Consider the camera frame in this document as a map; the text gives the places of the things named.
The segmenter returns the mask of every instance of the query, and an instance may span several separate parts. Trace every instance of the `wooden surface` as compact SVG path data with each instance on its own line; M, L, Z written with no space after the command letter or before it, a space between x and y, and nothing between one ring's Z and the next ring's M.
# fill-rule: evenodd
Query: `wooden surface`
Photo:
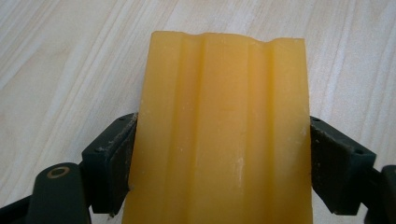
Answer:
M0 206L138 110L155 30L305 38L311 115L396 163L396 1L0 1ZM315 223L335 217L314 193ZM94 223L121 216L94 215Z

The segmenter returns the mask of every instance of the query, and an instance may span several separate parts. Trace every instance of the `white wood grain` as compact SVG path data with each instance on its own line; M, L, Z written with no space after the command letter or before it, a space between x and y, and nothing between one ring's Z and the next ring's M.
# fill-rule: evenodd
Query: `white wood grain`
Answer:
M396 1L0 1L0 206L138 110L155 30L305 38L311 114L396 163ZM314 197L315 223L335 217ZM120 216L93 216L120 223Z

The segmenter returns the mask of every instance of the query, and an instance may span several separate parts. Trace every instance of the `hole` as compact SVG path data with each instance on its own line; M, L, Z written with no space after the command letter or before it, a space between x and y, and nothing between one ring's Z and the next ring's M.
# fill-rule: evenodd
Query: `hole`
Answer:
M70 168L67 166L61 166L61 167L57 167L57 168L53 168L52 170L50 170L47 173L47 177L49 179L55 179L55 178L59 178L61 176L67 175L67 173L69 173Z
M364 154L363 150L361 150L361 149L355 149L355 153L359 154L359 155L363 155Z

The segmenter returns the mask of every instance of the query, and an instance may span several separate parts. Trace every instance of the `metal ring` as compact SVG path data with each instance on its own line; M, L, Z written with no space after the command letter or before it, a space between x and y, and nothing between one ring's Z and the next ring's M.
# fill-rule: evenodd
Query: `metal ring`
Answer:
M55 179L67 175L67 173L69 172L70 172L70 168L67 166L56 167L47 173L47 177L49 179Z

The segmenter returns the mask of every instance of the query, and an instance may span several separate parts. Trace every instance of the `yellow wax block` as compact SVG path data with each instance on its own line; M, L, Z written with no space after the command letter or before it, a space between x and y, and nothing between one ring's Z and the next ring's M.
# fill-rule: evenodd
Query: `yellow wax block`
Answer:
M304 41L152 35L123 223L312 223Z

